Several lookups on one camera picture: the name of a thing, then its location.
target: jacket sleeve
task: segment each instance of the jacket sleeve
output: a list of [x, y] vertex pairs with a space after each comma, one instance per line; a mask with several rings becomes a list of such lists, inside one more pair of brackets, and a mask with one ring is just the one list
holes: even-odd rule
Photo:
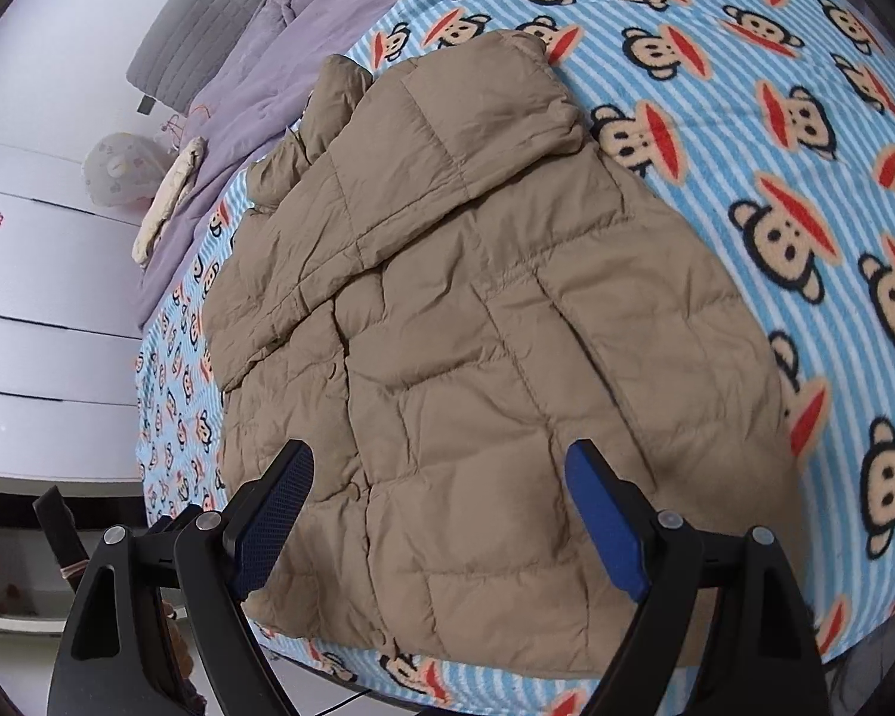
[[355, 61], [338, 55], [325, 59], [298, 133], [285, 133], [282, 142], [246, 172], [246, 189], [255, 212], [270, 215], [279, 209], [282, 199], [349, 122], [371, 80], [371, 73]]

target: white wardrobe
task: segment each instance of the white wardrobe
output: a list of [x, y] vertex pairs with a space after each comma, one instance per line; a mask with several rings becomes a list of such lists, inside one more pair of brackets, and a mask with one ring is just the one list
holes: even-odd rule
[[0, 480], [138, 487], [143, 212], [93, 206], [75, 162], [0, 145]]

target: black cable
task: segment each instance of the black cable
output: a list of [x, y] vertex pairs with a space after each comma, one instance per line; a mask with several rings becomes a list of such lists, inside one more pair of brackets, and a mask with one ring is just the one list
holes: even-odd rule
[[368, 694], [368, 690], [367, 690], [367, 689], [365, 689], [365, 691], [359, 692], [358, 694], [353, 694], [353, 695], [352, 695], [351, 697], [349, 697], [347, 700], [342, 700], [341, 703], [338, 703], [337, 705], [332, 705], [331, 708], [327, 708], [326, 710], [322, 710], [321, 713], [316, 713], [315, 716], [325, 716], [326, 713], [331, 713], [333, 710], [338, 710], [338, 709], [341, 708], [343, 705], [348, 705], [348, 704], [351, 702], [351, 700], [358, 700], [359, 697], [363, 697], [363, 696], [366, 695], [366, 694]]

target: blue gripper pad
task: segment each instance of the blue gripper pad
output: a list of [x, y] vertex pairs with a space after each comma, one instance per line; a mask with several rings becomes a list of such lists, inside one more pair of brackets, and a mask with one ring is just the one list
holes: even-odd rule
[[[236, 540], [233, 557], [236, 576], [229, 586], [239, 600], [245, 600], [249, 592], [265, 586], [288, 533], [292, 532], [298, 519], [301, 505], [312, 489], [314, 478], [312, 450], [307, 445], [301, 445]], [[259, 481], [260, 484], [264, 482], [265, 476]]]
[[570, 445], [564, 467], [567, 489], [610, 581], [638, 603], [646, 597], [650, 587], [643, 567], [640, 538], [632, 531], [591, 465], [591, 460], [602, 459], [597, 454], [588, 455], [579, 444]]

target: metal screw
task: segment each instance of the metal screw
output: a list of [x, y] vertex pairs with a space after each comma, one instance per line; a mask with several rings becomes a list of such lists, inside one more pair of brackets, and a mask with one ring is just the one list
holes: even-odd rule
[[675, 511], [661, 511], [656, 516], [656, 521], [667, 530], [680, 530], [683, 527], [683, 518]]
[[199, 530], [212, 530], [217, 528], [221, 521], [222, 514], [218, 511], [206, 511], [205, 514], [200, 514], [198, 519], [196, 519], [196, 527]]
[[753, 528], [752, 529], [752, 539], [763, 546], [770, 546], [775, 540], [775, 535], [772, 535], [772, 530], [769, 528]]
[[122, 525], [113, 525], [106, 533], [103, 533], [103, 540], [107, 544], [118, 544], [123, 538], [126, 538], [126, 528]]

